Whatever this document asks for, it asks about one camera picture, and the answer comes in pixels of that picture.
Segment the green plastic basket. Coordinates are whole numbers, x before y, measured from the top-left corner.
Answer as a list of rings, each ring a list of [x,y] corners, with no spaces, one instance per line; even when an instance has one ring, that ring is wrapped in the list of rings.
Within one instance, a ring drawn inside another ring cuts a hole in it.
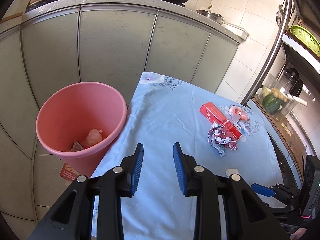
[[[293,25],[290,29],[291,33],[301,40],[311,51],[320,57],[320,46],[317,39],[308,31],[308,29],[300,26]]]

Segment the clear plastic measuring jug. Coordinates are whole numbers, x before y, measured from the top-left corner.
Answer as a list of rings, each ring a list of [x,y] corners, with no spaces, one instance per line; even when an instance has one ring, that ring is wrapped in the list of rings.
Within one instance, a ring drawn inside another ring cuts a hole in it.
[[[271,74],[267,74],[260,86],[258,101],[264,111],[276,121],[284,119],[298,104],[308,106],[305,100],[291,95]]]

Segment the red medicine box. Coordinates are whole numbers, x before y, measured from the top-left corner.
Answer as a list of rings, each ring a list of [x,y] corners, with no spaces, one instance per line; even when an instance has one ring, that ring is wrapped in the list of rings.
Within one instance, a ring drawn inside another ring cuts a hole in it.
[[[240,130],[212,103],[208,102],[201,106],[200,112],[213,124],[216,122],[227,128],[232,138],[239,140],[242,136]]]

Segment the metal shelf pole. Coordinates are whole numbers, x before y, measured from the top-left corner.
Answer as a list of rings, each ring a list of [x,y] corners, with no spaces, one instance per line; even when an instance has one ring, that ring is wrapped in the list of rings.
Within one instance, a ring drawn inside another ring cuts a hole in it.
[[[262,85],[264,79],[266,78],[267,74],[269,73],[277,55],[280,50],[280,46],[282,43],[282,37],[285,33],[285,30],[287,28],[287,25],[290,20],[290,14],[292,10],[292,0],[284,0],[284,12],[282,16],[282,20],[280,22],[280,27],[278,29],[275,41],[273,43],[273,46],[266,58],[266,61],[264,65],[261,68],[261,71],[258,73],[257,78],[254,80],[253,84],[251,85],[250,89],[244,96],[243,100],[241,101],[242,105],[247,105],[249,99],[251,99],[257,90],[260,88]]]

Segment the silver scouring cloth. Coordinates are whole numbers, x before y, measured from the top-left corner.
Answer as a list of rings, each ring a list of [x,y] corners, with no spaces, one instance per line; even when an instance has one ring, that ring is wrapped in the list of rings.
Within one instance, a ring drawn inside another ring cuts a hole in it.
[[[71,152],[78,152],[82,150],[84,150],[84,147],[78,141],[75,140],[71,148]]]

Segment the kitchen counter cabinets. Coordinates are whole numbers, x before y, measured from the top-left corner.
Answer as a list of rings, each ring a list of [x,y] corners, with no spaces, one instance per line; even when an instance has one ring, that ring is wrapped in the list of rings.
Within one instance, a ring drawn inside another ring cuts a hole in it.
[[[35,121],[59,89],[82,81],[126,101],[142,72],[217,90],[241,38],[159,0],[59,0],[1,24],[1,213],[36,222]]]

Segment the red white wrapper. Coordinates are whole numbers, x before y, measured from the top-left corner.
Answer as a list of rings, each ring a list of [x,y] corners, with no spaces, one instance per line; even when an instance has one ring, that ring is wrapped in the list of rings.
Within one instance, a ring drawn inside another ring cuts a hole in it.
[[[238,149],[237,140],[232,133],[222,124],[213,122],[207,137],[208,143],[215,148],[220,157],[225,155],[227,149],[236,151]]]

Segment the flattened cardboard sheet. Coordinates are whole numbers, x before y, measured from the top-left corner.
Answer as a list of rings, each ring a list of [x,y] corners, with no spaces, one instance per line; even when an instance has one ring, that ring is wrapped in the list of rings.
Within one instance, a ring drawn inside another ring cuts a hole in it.
[[[267,132],[286,159],[296,183],[302,183],[306,150],[300,137],[287,118],[281,121],[274,120],[274,118],[264,110],[262,104],[259,103],[256,98],[251,98],[247,104],[263,118]]]

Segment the steel pot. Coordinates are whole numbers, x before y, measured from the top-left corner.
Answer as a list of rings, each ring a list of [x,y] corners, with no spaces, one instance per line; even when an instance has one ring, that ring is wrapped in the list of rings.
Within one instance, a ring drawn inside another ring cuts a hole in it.
[[[215,21],[216,23],[222,25],[223,23],[223,16],[219,13],[214,13],[211,11],[212,5],[210,5],[208,8],[206,9],[197,9],[196,12],[200,15],[205,16],[208,19],[211,19],[213,21]]]

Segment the ginger root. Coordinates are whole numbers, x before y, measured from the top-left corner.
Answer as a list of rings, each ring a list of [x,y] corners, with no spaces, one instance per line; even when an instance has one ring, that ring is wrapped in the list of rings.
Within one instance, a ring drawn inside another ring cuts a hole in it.
[[[287,97],[279,89],[271,88],[271,93],[275,98],[278,98],[283,102],[287,102]]]

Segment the pink plastic trash bucket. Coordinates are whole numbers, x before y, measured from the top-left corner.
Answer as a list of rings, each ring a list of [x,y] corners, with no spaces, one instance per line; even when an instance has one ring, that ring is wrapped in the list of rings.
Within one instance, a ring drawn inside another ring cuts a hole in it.
[[[36,119],[36,134],[48,152],[90,177],[123,129],[126,116],[126,102],[115,88],[98,82],[75,83],[43,104]],[[102,132],[102,141],[72,152],[74,142],[85,142],[93,129]]]

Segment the green bell pepper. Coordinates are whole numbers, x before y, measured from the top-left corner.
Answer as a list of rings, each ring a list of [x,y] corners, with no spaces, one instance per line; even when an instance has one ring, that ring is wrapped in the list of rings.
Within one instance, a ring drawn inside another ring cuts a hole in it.
[[[263,99],[263,106],[265,110],[272,115],[280,109],[281,100],[278,98],[275,98],[273,94],[268,94]]]

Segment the light blue floral tablecloth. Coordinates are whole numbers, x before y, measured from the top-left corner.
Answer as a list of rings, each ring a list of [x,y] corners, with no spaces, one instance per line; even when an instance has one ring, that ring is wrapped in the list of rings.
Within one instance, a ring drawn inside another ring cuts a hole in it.
[[[283,181],[276,153],[262,117],[247,109],[249,125],[237,150],[221,157],[208,141],[211,124],[200,112],[213,103],[223,114],[234,102],[173,77],[144,72],[131,99],[126,124],[94,176],[103,175],[132,155],[137,144],[144,159],[137,192],[121,200],[125,239],[192,239],[196,198],[178,184],[173,145],[218,176],[233,168],[248,184],[273,186]]]

